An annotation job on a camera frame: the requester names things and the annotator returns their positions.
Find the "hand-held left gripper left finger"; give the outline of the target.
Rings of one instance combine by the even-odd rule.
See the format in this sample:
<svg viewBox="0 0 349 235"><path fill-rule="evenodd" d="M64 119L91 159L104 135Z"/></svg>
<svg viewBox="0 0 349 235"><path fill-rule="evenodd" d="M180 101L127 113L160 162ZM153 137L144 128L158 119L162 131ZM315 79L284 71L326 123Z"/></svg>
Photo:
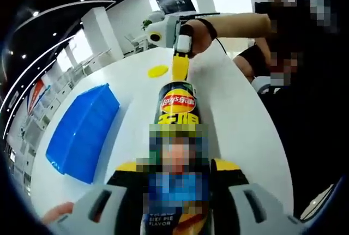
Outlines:
<svg viewBox="0 0 349 235"><path fill-rule="evenodd" d="M58 234L146 234L149 166L148 159L137 159L116 167L106 184L96 185L58 218Z"/></svg>

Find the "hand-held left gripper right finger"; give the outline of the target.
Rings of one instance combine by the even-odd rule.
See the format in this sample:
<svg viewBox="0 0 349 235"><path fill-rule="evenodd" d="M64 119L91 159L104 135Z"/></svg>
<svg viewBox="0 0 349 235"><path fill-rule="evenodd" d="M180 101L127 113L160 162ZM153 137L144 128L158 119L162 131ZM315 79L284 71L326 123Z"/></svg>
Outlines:
<svg viewBox="0 0 349 235"><path fill-rule="evenodd" d="M303 234L303 224L231 161L211 160L210 188L213 234Z"/></svg>

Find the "person's left hand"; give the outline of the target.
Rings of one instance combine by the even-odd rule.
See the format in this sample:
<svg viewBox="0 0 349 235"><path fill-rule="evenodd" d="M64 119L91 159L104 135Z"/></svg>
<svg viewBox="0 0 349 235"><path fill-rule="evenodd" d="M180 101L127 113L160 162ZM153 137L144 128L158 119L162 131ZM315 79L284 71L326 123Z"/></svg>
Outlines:
<svg viewBox="0 0 349 235"><path fill-rule="evenodd" d="M74 203L73 202L65 202L60 205L57 205L50 209L42 218L41 222L45 225L55 221L61 215L71 214L73 211Z"/></svg>

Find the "person's right hand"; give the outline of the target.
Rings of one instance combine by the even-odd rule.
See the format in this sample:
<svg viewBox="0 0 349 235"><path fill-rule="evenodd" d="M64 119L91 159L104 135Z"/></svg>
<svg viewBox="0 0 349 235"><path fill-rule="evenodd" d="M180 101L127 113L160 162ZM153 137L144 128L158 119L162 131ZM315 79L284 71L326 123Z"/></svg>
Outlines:
<svg viewBox="0 0 349 235"><path fill-rule="evenodd" d="M205 52L210 47L212 41L218 37L214 27L214 17L191 19L185 25L190 26L193 30L191 52L189 53L190 59Z"/></svg>

